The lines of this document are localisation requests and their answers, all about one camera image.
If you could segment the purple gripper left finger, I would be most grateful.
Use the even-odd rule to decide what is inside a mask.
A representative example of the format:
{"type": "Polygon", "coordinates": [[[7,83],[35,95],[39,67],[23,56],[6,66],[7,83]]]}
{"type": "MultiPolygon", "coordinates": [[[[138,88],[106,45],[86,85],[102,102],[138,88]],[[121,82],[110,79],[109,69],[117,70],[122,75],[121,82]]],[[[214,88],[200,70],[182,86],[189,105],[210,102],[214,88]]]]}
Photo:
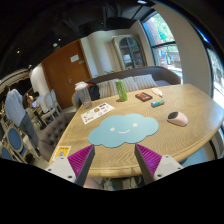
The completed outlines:
{"type": "Polygon", "coordinates": [[[83,186],[94,156],[95,147],[89,145],[68,157],[58,158],[46,168],[46,171],[74,184],[83,186]]]}

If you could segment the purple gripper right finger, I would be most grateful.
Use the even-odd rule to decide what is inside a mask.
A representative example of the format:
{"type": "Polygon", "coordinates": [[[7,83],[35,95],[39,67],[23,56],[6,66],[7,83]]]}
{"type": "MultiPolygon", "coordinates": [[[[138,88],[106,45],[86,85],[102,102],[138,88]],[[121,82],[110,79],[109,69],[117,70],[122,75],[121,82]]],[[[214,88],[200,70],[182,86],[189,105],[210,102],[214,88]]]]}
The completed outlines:
{"type": "Polygon", "coordinates": [[[160,155],[140,144],[135,145],[135,156],[145,184],[150,184],[182,169],[170,155],[160,155]]]}

